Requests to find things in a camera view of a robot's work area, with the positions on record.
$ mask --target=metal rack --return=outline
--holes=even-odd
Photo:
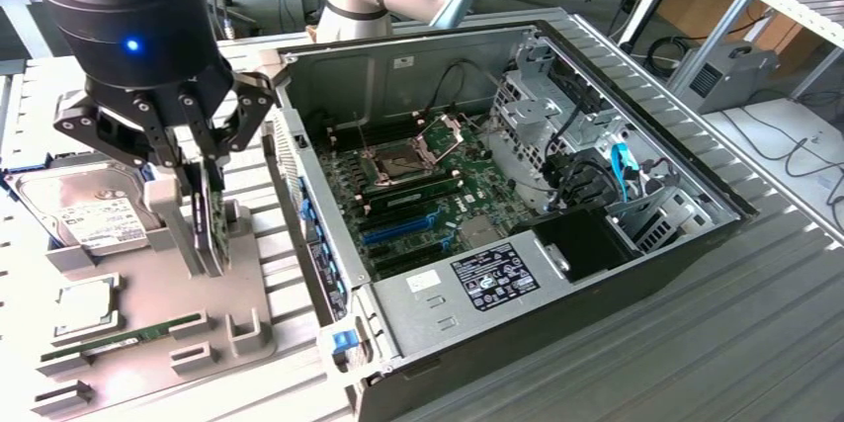
[[[753,0],[734,0],[724,17],[721,18],[712,35],[700,47],[697,55],[682,63],[677,71],[673,73],[668,81],[668,90],[673,94],[678,94],[690,84],[694,76],[700,72],[706,62],[708,55],[717,44],[724,41],[724,37],[729,32],[736,20],[744,14],[745,8]],[[812,30],[828,42],[833,43],[836,48],[826,55],[820,64],[814,67],[802,82],[793,89],[790,96],[797,97],[824,70],[834,62],[841,55],[844,48],[844,0],[758,0],[770,8],[777,10],[782,15],[788,16],[794,22]],[[761,31],[760,26],[753,29],[745,40],[750,40]]]

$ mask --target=hard drive label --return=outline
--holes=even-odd
[[[450,263],[474,308],[486,311],[540,288],[508,243]]]
[[[126,198],[81,203],[60,210],[58,216],[66,230],[86,249],[146,236],[144,224]]]

